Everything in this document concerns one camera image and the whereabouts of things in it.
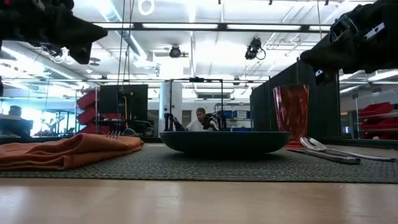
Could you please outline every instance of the red glass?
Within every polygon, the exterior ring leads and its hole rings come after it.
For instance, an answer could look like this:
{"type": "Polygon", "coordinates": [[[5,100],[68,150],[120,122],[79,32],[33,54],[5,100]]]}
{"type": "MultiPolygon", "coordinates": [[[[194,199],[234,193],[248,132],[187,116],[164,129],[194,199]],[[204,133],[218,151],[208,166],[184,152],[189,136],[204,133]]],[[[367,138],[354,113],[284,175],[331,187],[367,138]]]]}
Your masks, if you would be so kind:
{"type": "Polygon", "coordinates": [[[279,131],[290,132],[287,147],[302,147],[300,138],[307,135],[308,86],[284,85],[274,88],[279,131]]]}

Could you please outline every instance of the orange cloth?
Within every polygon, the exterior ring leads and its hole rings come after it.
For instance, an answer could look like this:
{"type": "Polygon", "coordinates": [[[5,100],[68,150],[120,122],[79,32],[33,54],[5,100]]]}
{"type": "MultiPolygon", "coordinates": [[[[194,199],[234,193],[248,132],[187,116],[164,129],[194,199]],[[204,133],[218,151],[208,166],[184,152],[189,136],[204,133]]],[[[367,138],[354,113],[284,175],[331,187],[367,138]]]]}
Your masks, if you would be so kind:
{"type": "Polygon", "coordinates": [[[78,134],[70,139],[45,143],[11,143],[0,146],[0,170],[67,170],[142,149],[137,137],[107,138],[98,134],[78,134]]]}

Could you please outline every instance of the white column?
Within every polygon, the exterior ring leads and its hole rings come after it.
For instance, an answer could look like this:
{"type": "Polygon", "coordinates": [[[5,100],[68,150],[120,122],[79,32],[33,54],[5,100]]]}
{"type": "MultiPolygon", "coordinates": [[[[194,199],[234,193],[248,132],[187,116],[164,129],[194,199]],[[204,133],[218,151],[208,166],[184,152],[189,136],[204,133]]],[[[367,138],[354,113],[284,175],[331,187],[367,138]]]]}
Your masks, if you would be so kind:
{"type": "MultiPolygon", "coordinates": [[[[159,78],[168,80],[171,78],[183,77],[183,66],[177,60],[170,60],[160,66],[159,78]]],[[[172,114],[182,122],[182,83],[173,82],[172,84],[172,114]]],[[[164,114],[170,112],[170,83],[162,83],[159,93],[159,131],[165,129],[164,114]]]]}

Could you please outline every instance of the tabletop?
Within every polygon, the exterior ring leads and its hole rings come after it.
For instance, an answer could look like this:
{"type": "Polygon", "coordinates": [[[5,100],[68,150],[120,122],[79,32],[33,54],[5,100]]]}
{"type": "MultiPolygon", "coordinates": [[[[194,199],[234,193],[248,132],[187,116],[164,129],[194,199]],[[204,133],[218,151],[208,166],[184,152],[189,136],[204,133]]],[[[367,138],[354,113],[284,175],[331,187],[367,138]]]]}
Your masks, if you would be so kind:
{"type": "Polygon", "coordinates": [[[379,224],[396,223],[397,207],[398,185],[387,184],[0,179],[2,224],[379,224]]]}

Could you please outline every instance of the gray carpet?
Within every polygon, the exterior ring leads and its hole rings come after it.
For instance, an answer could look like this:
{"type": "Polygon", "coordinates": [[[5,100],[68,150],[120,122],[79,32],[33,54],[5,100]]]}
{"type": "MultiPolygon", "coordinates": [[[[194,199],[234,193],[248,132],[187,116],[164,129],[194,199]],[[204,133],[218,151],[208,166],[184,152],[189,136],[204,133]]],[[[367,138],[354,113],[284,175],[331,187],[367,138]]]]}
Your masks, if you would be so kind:
{"type": "Polygon", "coordinates": [[[255,159],[199,159],[152,146],[75,170],[0,172],[0,177],[398,184],[398,163],[344,165],[285,150],[255,159]]]}

